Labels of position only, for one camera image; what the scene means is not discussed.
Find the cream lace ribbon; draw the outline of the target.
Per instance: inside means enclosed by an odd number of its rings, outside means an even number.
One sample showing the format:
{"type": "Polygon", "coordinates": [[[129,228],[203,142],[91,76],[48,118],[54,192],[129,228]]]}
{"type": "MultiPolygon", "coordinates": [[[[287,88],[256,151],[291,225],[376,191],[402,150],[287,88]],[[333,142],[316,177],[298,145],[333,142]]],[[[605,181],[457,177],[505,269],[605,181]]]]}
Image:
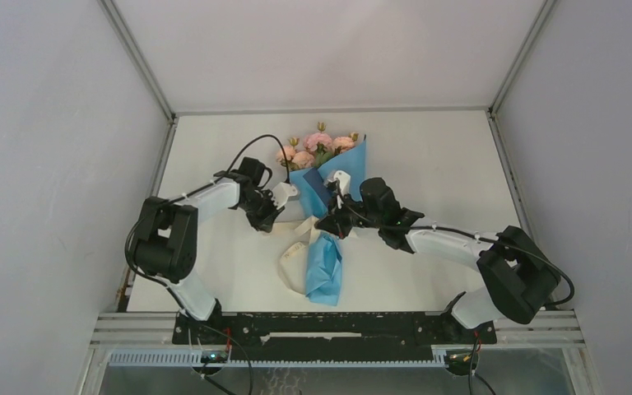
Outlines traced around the cream lace ribbon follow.
{"type": "Polygon", "coordinates": [[[293,243],[276,261],[276,274],[284,287],[291,293],[305,297],[306,269],[309,247],[321,234],[315,229],[318,218],[309,216],[304,220],[277,222],[272,235],[290,236],[293,243]]]}

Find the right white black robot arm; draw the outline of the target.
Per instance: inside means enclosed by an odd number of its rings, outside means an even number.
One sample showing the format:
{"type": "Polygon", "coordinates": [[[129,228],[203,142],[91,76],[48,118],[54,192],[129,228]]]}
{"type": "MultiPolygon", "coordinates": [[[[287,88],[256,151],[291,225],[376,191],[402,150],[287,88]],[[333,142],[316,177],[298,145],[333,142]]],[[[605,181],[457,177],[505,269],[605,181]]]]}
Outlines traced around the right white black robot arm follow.
{"type": "Polygon", "coordinates": [[[434,255],[480,274],[482,287],[458,294],[442,313],[444,335],[452,342],[466,341],[475,329],[499,318],[529,324],[541,309],[558,305],[551,296],[562,281],[569,287],[563,301],[574,297],[569,276],[517,226],[496,234],[460,230],[403,207],[381,178],[362,182],[359,200],[349,187],[345,172],[327,178],[327,213],[316,229],[345,239],[359,228],[391,249],[434,255]]]}

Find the blue wrapping paper sheet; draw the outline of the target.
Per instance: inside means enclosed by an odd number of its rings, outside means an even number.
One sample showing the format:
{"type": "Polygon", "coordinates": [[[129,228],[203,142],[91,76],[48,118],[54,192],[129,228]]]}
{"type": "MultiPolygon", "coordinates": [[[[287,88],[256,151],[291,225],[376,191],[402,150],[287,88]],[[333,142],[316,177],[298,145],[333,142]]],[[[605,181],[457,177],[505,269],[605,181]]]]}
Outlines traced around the blue wrapping paper sheet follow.
{"type": "Polygon", "coordinates": [[[298,189],[305,220],[297,227],[309,235],[301,293],[312,303],[334,307],[342,292],[344,258],[339,239],[346,236],[347,219],[339,219],[339,198],[361,200],[360,185],[367,173],[367,142],[354,135],[330,137],[313,133],[304,147],[286,147],[281,160],[298,189]]]}

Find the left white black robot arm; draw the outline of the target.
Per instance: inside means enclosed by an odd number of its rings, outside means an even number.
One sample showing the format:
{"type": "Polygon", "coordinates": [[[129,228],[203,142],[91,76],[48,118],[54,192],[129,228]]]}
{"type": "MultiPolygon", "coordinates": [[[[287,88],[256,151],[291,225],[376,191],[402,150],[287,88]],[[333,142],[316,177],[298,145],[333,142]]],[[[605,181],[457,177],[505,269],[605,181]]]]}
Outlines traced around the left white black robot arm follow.
{"type": "Polygon", "coordinates": [[[240,209],[253,229],[271,232],[298,189],[289,180],[273,188],[263,186],[263,175],[270,173],[261,161],[245,157],[238,169],[222,170],[189,193],[171,199],[149,197],[126,238],[124,257],[129,268],[164,287],[181,313],[194,319],[193,333],[205,343],[218,341],[225,323],[214,314],[218,299],[194,269],[198,227],[220,211],[240,209]]]}

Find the pink fake flower bunch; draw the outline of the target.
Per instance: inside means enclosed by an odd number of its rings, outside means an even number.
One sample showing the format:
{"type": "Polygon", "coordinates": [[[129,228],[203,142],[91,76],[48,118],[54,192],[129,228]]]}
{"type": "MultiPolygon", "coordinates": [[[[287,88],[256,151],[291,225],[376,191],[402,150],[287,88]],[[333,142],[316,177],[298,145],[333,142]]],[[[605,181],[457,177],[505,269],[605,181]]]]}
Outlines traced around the pink fake flower bunch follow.
{"type": "Polygon", "coordinates": [[[326,162],[354,150],[364,138],[358,132],[331,134],[325,122],[303,137],[289,137],[276,152],[276,163],[292,170],[318,168],[326,162]]]}

